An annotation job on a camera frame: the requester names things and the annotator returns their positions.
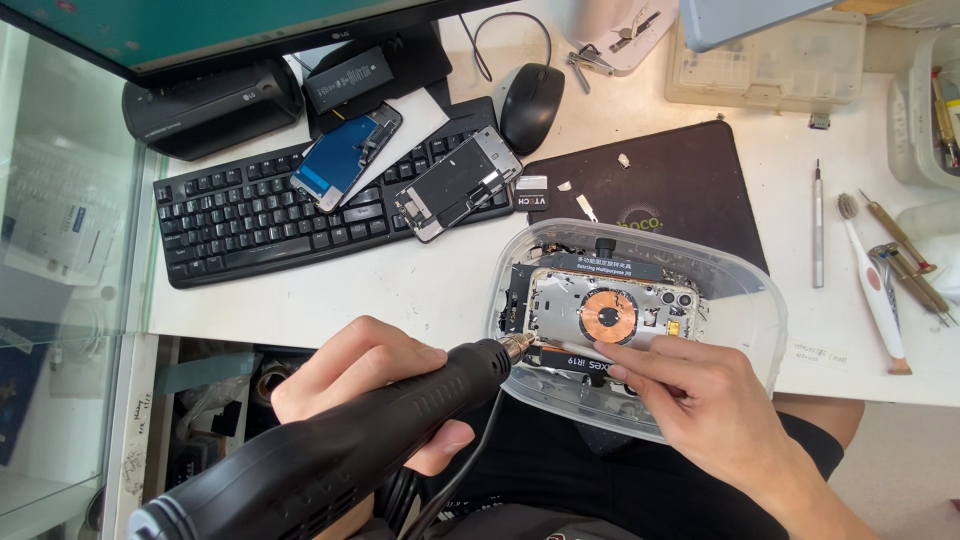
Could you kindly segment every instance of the finger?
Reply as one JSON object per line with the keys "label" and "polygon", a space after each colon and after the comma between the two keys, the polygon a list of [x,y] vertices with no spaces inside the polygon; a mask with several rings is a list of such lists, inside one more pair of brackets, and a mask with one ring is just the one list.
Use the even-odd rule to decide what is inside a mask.
{"label": "finger", "polygon": [[401,329],[364,315],[343,327],[286,380],[277,390],[281,395],[296,391],[298,396],[312,396],[326,390],[364,353],[377,345],[393,347],[427,347]]}
{"label": "finger", "polygon": [[622,365],[611,365],[607,373],[611,377],[629,384],[634,389],[636,396],[643,401],[643,405],[647,407],[650,414],[654,415],[662,430],[664,428],[669,430],[668,426],[677,426],[679,429],[684,425],[686,416],[680,404],[670,395],[665,386],[655,380],[638,375]]}
{"label": "finger", "polygon": [[438,475],[473,440],[473,428],[457,420],[447,420],[430,442],[423,445],[406,466],[422,475]]}
{"label": "finger", "polygon": [[690,387],[695,385],[702,377],[700,366],[694,362],[635,351],[629,347],[602,341],[595,342],[593,347],[601,355],[638,375],[666,384],[673,384],[682,390],[689,391]]}
{"label": "finger", "polygon": [[708,345],[676,335],[658,335],[650,342],[651,353],[683,360],[724,361],[730,355],[730,350],[728,347]]}
{"label": "finger", "polygon": [[347,368],[322,393],[311,396],[305,412],[313,416],[395,380],[429,373],[446,364],[446,351],[377,345]]}

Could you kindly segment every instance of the plastic storage box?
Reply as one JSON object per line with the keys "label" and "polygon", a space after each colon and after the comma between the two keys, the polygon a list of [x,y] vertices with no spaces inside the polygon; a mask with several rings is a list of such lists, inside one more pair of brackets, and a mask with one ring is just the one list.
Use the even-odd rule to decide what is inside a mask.
{"label": "plastic storage box", "polygon": [[[742,351],[773,396],[774,381],[786,347],[786,305],[777,287],[746,260],[714,249],[633,229],[576,219],[549,219],[510,241],[497,263],[488,305],[487,337],[503,335],[499,316],[506,303],[514,264],[548,265],[544,246],[559,242],[593,253],[597,237],[616,240],[615,258],[660,264],[689,276],[708,306],[707,321],[698,323],[699,341]],[[640,400],[606,385],[593,388],[580,379],[551,374],[520,362],[504,390],[522,402],[555,414],[641,439],[663,442],[663,435]]]}
{"label": "plastic storage box", "polygon": [[686,48],[677,24],[667,101],[832,112],[860,96],[867,28],[861,13],[816,12],[707,53]]}
{"label": "plastic storage box", "polygon": [[960,28],[931,36],[918,48],[909,69],[897,74],[887,93],[887,164],[906,184],[960,189],[960,176],[944,170],[944,151],[935,127],[930,87],[934,65],[960,59]]}

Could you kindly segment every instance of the white paper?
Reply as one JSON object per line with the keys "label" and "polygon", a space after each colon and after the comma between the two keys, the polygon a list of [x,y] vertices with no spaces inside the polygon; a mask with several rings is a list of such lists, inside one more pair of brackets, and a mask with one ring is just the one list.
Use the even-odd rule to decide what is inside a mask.
{"label": "white paper", "polygon": [[427,137],[449,121],[444,110],[430,97],[430,93],[425,88],[413,91],[399,99],[385,101],[403,116],[403,122],[383,150],[376,155],[373,163],[360,175],[360,180],[353,185],[340,206],[345,205],[376,177],[383,174],[383,171],[406,156],[414,146],[424,142]]}
{"label": "white paper", "polygon": [[793,338],[787,340],[786,353],[783,356],[840,371],[848,371],[847,362],[850,360],[850,355],[842,351],[811,345]]}

